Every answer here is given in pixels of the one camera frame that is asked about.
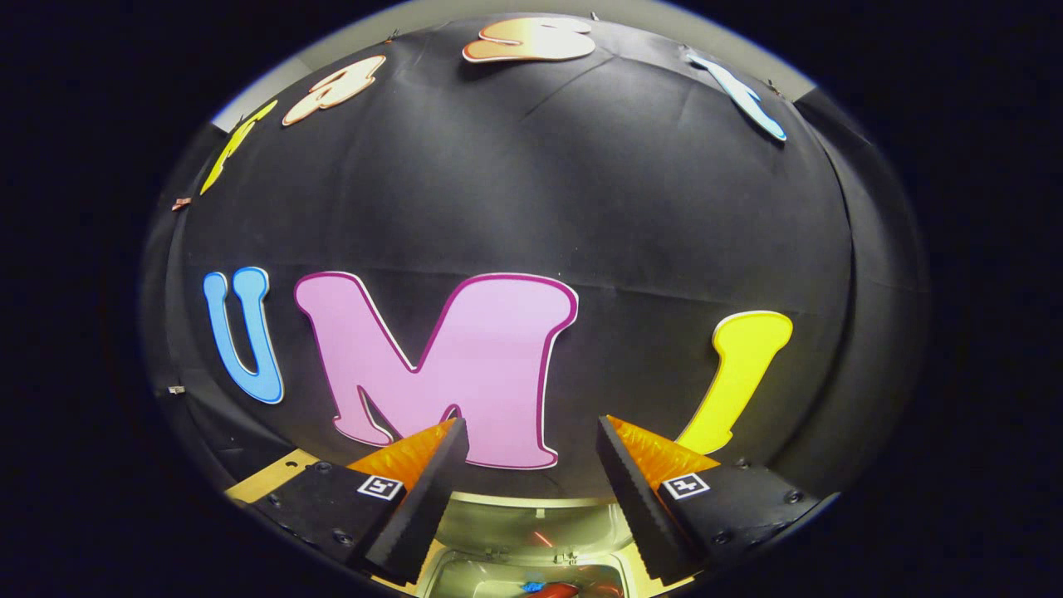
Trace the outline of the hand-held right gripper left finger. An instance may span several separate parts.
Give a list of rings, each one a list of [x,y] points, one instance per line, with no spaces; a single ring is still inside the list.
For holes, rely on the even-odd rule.
[[[405,586],[418,581],[467,455],[466,420],[452,417],[345,466],[309,464],[249,507],[331,563]]]

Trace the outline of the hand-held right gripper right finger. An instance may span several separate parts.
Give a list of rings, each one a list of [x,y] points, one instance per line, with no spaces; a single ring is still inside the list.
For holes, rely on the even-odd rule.
[[[793,537],[824,501],[747,461],[725,464],[622,418],[596,451],[649,578],[720,576]]]

